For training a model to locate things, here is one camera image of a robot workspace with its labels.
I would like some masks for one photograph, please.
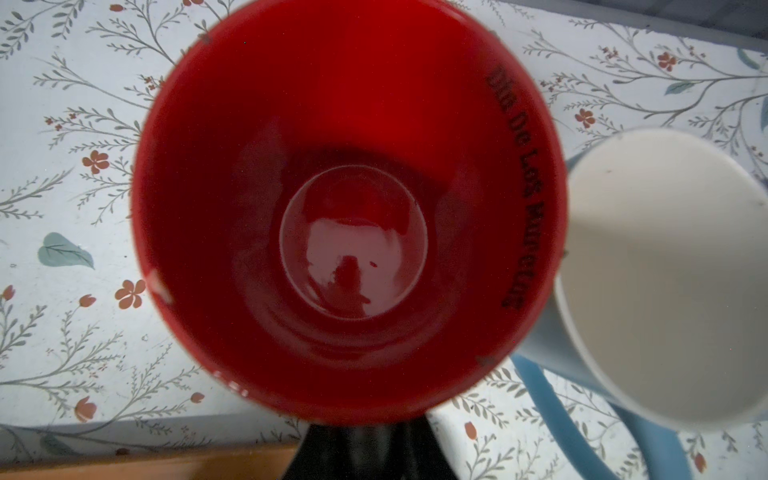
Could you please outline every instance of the white inside of cup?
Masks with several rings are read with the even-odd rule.
[[[568,183],[556,293],[610,394],[685,429],[768,408],[763,188],[714,145],[668,129],[603,142]]]

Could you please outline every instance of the orange flower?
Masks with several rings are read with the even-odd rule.
[[[88,308],[89,306],[93,305],[96,302],[96,299],[91,296],[89,293],[88,295],[83,295],[80,297],[80,306],[83,308]]]
[[[100,169],[103,170],[109,167],[109,162],[107,161],[108,158],[109,155],[100,154],[98,151],[94,150],[91,152],[90,158],[83,157],[83,165],[90,167],[91,173],[95,175],[99,172]]]
[[[78,404],[74,406],[74,416],[83,423],[92,420],[96,413],[96,404],[88,403],[88,399],[90,399],[90,396],[80,399]]]
[[[589,126],[596,121],[592,116],[592,112],[583,108],[578,111],[575,117],[576,121],[580,121],[582,124],[584,124],[584,128],[589,128]]]
[[[667,71],[672,71],[672,67],[677,65],[677,58],[670,55],[668,51],[659,55],[657,58],[659,59],[659,66],[666,68]]]
[[[696,457],[694,458],[694,465],[696,466],[696,470],[698,470],[699,473],[704,473],[704,470],[707,469],[707,460],[704,458],[704,455],[697,453]]]
[[[470,440],[475,440],[478,438],[478,431],[475,428],[475,426],[472,424],[472,422],[466,422],[464,424],[464,431],[467,432],[467,436]]]
[[[138,308],[141,306],[141,297],[139,295],[143,293],[146,288],[147,283],[143,280],[137,281],[136,287],[134,287],[134,283],[130,280],[125,280],[123,282],[123,288],[114,293],[114,298],[120,300],[118,306],[123,310],[131,306],[132,303],[134,308]]]

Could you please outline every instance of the red mug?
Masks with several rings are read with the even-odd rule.
[[[165,81],[131,200],[170,329],[232,390],[398,422],[519,343],[561,259],[566,171],[524,68],[439,0],[260,0]]]

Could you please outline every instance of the green leaf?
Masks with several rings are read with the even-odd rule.
[[[753,70],[760,70],[760,66],[757,64],[757,62],[746,56],[746,52],[744,50],[738,48],[736,53],[739,55],[739,60],[741,60],[741,63],[745,64],[749,68],[752,68]]]
[[[38,259],[45,266],[83,265],[94,268],[94,258],[60,233],[51,232],[43,239]]]
[[[768,97],[763,98],[763,108],[760,109],[760,130],[768,127]]]
[[[80,455],[80,453],[77,453],[69,445],[63,443],[51,433],[40,437],[40,446],[43,448],[43,450],[46,451],[46,453],[51,455]]]
[[[686,91],[688,88],[691,88],[695,85],[695,83],[691,81],[678,81],[667,87],[667,91],[664,92],[665,95],[677,95],[681,94],[684,91]]]

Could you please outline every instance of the floral tablecloth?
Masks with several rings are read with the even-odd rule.
[[[131,245],[147,110],[189,45],[242,3],[0,2],[3,462],[295,442],[305,431],[200,371],[147,301]],[[530,71],[567,156],[626,128],[667,125],[711,139],[768,185],[765,54],[495,0],[457,5]],[[608,405],[551,379],[609,466],[643,477]],[[578,478],[509,361],[429,417],[462,480]],[[680,438],[698,478],[765,479],[766,429]]]

